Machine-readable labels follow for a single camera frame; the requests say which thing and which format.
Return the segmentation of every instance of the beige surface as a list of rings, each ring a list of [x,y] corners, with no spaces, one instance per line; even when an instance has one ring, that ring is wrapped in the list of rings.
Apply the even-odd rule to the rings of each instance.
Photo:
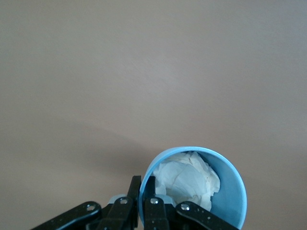
[[[161,151],[205,146],[245,230],[306,229],[306,1],[0,1],[0,229],[105,205]]]

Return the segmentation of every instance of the plain beige background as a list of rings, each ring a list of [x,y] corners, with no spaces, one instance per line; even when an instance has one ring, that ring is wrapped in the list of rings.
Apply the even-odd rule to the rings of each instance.
[[[238,168],[243,229],[306,229],[305,0],[0,1],[0,229],[186,145]]]

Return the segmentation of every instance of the blue bucket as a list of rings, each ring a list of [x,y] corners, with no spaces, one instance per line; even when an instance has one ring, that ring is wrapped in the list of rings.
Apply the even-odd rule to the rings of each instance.
[[[140,187],[139,213],[144,224],[142,197],[146,183],[154,169],[170,156],[187,151],[196,151],[217,173],[221,181],[220,191],[211,198],[211,213],[238,229],[242,229],[247,212],[247,195],[243,180],[229,160],[221,154],[203,147],[176,147],[161,152],[149,165]]]

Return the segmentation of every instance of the white paper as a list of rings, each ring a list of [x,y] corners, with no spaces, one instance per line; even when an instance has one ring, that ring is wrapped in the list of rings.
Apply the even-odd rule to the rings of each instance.
[[[156,194],[172,197],[176,204],[192,201],[211,210],[211,196],[220,190],[220,179],[197,152],[178,153],[155,168]]]

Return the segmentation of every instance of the cup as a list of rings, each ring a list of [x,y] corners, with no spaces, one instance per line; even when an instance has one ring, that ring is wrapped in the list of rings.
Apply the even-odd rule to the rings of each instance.
[[[196,151],[219,176],[220,191],[211,197],[211,213],[238,229],[242,229],[247,212],[247,194],[243,180],[237,169],[221,154],[203,147],[176,147],[161,152],[149,165],[140,187],[139,213],[144,224],[142,197],[146,183],[154,169],[165,159],[177,153]]]

